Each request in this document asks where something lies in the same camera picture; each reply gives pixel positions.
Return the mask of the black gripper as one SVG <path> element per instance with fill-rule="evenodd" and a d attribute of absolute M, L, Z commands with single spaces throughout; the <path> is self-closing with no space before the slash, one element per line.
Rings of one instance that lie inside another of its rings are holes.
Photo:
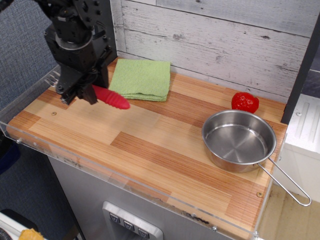
<path fill-rule="evenodd" d="M 70 105 L 78 97 L 91 105 L 95 104 L 98 101 L 95 90 L 88 85 L 109 87 L 106 64 L 109 51 L 104 49 L 100 55 L 96 53 L 94 40 L 98 36 L 95 35 L 95 26 L 84 43 L 63 41 L 52 24 L 45 30 L 44 38 L 60 65 L 60 78 L 55 89 L 61 95 L 61 101 Z"/>

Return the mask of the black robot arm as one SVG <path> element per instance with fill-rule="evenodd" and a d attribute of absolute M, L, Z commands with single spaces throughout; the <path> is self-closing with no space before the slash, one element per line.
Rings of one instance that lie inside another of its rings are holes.
<path fill-rule="evenodd" d="M 108 88 L 107 65 L 117 57 L 108 0 L 39 0 L 51 20 L 45 41 L 60 66 L 56 92 L 65 104 L 74 98 L 97 102 L 94 86 Z"/>

